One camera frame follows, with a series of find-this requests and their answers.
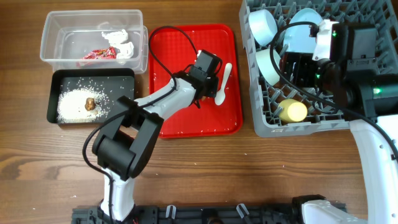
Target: yellow cup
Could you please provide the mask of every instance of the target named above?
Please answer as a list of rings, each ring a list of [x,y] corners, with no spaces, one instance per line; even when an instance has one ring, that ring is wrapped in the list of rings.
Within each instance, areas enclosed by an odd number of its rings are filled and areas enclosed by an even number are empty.
[[[308,113],[307,107],[302,102],[293,99],[283,100],[279,103],[279,107],[282,108],[279,118],[288,123],[301,122]]]

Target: green light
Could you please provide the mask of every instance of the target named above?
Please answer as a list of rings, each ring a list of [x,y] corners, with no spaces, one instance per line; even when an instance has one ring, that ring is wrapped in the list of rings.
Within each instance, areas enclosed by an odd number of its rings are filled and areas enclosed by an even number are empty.
[[[374,88],[374,89],[373,89],[373,93],[374,93],[374,94],[379,94],[379,93],[381,93],[381,89],[379,89],[379,88]]]

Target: white granules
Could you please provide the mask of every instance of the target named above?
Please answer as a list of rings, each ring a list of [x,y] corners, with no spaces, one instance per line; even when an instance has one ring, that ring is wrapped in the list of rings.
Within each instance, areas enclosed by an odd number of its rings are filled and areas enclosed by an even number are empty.
[[[87,111],[85,108],[87,98],[94,98],[95,109]],[[94,91],[94,88],[83,87],[78,90],[62,93],[58,99],[59,123],[87,123],[92,122],[100,116],[107,116],[108,111],[104,110],[107,96],[101,91]]]

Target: spoon handle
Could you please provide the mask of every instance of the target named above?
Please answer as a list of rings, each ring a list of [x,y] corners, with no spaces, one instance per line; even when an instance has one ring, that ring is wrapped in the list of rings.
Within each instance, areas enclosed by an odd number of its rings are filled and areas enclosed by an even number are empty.
[[[227,63],[225,65],[223,83],[221,84],[221,89],[220,90],[224,90],[225,89],[225,85],[226,85],[226,82],[228,81],[229,74],[231,73],[231,70],[232,70],[232,64],[231,63]]]

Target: red candy wrapper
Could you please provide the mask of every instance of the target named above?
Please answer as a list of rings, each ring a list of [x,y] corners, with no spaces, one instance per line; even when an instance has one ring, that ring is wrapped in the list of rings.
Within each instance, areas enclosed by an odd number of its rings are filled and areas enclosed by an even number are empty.
[[[108,49],[93,50],[92,52],[84,56],[82,59],[115,59],[115,58],[116,58],[116,51],[114,47],[110,47]],[[91,62],[78,62],[78,67],[89,64],[91,64]]]

